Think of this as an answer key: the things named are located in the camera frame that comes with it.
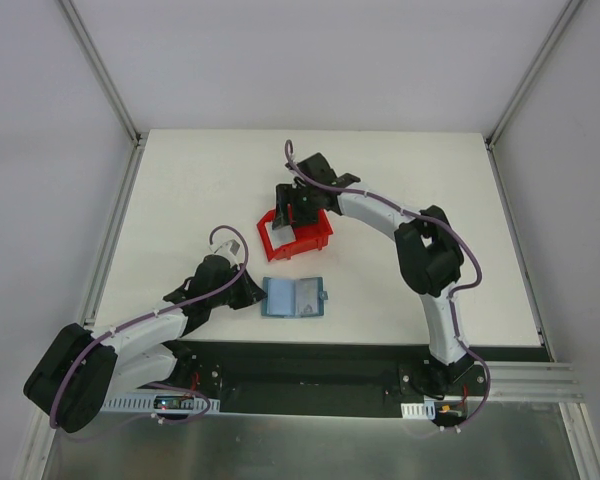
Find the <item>red plastic bin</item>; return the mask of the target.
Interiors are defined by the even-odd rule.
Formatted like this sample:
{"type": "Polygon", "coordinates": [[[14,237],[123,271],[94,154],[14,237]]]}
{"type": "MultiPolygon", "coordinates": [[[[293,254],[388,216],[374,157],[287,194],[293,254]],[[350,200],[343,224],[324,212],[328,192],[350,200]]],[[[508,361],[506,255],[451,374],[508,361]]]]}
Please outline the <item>red plastic bin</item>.
{"type": "Polygon", "coordinates": [[[269,262],[273,260],[290,260],[293,256],[313,250],[320,251],[328,246],[329,238],[333,234],[333,229],[326,212],[320,211],[319,222],[317,224],[304,227],[292,227],[296,241],[273,250],[266,228],[271,227],[274,212],[274,210],[268,211],[257,223],[257,231],[262,241],[265,256],[269,262]]]}

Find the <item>blue leather card holder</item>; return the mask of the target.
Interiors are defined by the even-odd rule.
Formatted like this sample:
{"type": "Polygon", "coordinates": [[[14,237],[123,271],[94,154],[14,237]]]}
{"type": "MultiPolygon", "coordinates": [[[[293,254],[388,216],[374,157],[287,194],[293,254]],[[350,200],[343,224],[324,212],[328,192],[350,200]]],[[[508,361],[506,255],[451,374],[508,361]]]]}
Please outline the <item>blue leather card holder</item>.
{"type": "Polygon", "coordinates": [[[261,302],[261,315],[264,318],[318,318],[324,316],[328,293],[324,289],[322,277],[307,277],[319,280],[320,313],[318,316],[298,317],[295,313],[295,282],[299,279],[264,277],[262,289],[267,297],[261,302]]]}

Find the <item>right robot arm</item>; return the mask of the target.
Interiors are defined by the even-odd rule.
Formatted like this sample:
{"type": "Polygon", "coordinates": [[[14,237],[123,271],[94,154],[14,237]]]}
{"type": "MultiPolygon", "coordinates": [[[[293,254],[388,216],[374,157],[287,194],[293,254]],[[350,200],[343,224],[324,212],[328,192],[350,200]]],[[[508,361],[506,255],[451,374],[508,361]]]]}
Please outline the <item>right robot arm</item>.
{"type": "Polygon", "coordinates": [[[430,355],[425,381],[437,395],[456,392],[472,360],[453,303],[464,256],[445,212],[437,206],[412,212],[369,190],[355,175],[338,176],[320,153],[297,163],[290,141],[285,157],[296,178],[276,186],[272,228],[313,226],[321,212],[333,212],[392,240],[402,279],[420,296],[425,312],[430,355]]]}

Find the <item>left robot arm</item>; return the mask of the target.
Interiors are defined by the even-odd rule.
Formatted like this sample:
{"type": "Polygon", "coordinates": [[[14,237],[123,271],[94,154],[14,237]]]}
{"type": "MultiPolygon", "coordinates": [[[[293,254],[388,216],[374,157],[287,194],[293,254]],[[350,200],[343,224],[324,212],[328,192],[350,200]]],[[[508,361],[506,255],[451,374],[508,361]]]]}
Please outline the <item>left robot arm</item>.
{"type": "Polygon", "coordinates": [[[203,326],[213,309],[241,310],[266,298],[242,264],[206,256],[193,275],[138,320],[88,330],[77,323],[56,335],[23,386],[53,427],[75,433],[109,399],[152,382],[184,387],[191,365],[171,344],[203,326]]]}

